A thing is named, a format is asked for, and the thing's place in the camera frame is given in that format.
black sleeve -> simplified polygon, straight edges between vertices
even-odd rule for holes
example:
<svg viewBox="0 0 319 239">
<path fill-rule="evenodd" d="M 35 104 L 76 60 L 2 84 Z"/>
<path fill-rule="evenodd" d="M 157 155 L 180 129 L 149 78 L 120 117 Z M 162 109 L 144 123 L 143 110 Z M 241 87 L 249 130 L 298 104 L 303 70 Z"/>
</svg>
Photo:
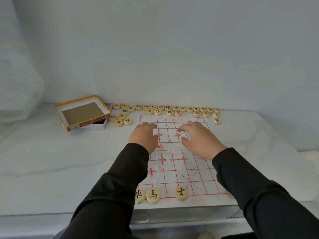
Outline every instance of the black sleeve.
<svg viewBox="0 0 319 239">
<path fill-rule="evenodd" d="M 147 176 L 148 160 L 143 146 L 128 143 L 75 210 L 60 238 L 124 238 L 131 234 L 135 190 Z"/>
<path fill-rule="evenodd" d="M 213 166 L 259 239 L 319 238 L 319 220 L 234 148 L 217 154 Z"/>
</svg>

person's left hand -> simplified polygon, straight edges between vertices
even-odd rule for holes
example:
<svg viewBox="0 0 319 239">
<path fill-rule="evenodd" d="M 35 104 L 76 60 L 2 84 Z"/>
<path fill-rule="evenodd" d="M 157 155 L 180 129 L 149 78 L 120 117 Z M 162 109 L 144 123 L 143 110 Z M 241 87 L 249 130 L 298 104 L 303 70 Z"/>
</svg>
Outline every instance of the person's left hand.
<svg viewBox="0 0 319 239">
<path fill-rule="evenodd" d="M 153 136 L 153 130 L 155 128 L 157 128 L 155 123 L 149 124 L 147 122 L 143 122 L 142 125 L 137 125 L 135 130 L 130 135 L 128 142 L 137 143 L 143 146 L 150 155 L 156 149 L 157 143 L 159 141 L 157 135 Z"/>
</svg>

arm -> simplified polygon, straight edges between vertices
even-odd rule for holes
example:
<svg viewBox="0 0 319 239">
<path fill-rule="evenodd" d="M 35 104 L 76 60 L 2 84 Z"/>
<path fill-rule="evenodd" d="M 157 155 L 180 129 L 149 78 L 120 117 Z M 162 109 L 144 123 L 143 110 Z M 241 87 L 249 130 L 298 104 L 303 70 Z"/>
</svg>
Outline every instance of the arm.
<svg viewBox="0 0 319 239">
<path fill-rule="evenodd" d="M 155 124 L 138 125 L 129 143 L 109 171 L 101 176 L 81 202 L 60 239 L 124 238 L 130 221 L 135 190 L 147 176 L 147 162 L 158 142 Z"/>
<path fill-rule="evenodd" d="M 194 154 L 212 160 L 217 180 L 237 200 L 258 238 L 317 238 L 319 220 L 274 181 L 267 179 L 234 148 L 227 148 L 198 122 L 179 128 Z"/>
</svg>

white wall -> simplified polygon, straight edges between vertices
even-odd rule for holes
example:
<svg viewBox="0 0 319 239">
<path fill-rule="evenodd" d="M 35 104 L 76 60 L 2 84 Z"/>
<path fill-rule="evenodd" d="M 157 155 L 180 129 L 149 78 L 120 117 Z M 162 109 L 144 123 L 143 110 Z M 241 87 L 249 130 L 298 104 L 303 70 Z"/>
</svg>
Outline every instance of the white wall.
<svg viewBox="0 0 319 239">
<path fill-rule="evenodd" d="M 46 102 L 259 112 L 319 149 L 319 0 L 14 0 Z"/>
</svg>

box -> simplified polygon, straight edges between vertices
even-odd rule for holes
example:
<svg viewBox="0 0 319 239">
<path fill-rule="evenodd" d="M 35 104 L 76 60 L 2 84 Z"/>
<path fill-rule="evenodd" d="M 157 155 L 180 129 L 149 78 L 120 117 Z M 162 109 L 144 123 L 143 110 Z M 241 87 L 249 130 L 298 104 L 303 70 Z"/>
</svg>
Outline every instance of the box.
<svg viewBox="0 0 319 239">
<path fill-rule="evenodd" d="M 110 110 L 96 95 L 56 104 L 55 108 L 68 132 L 110 116 Z"/>
<path fill-rule="evenodd" d="M 113 103 L 104 103 L 106 104 L 106 106 L 108 107 L 108 109 L 110 110 L 110 112 L 112 112 L 112 107 L 113 107 Z M 106 126 L 106 123 L 107 123 L 108 119 L 105 119 L 105 120 L 101 120 L 101 121 L 98 121 L 96 123 L 93 123 L 93 124 L 90 124 L 90 125 L 87 125 L 87 126 L 83 126 L 83 127 L 80 127 L 79 129 L 104 129 L 105 126 Z"/>
</svg>

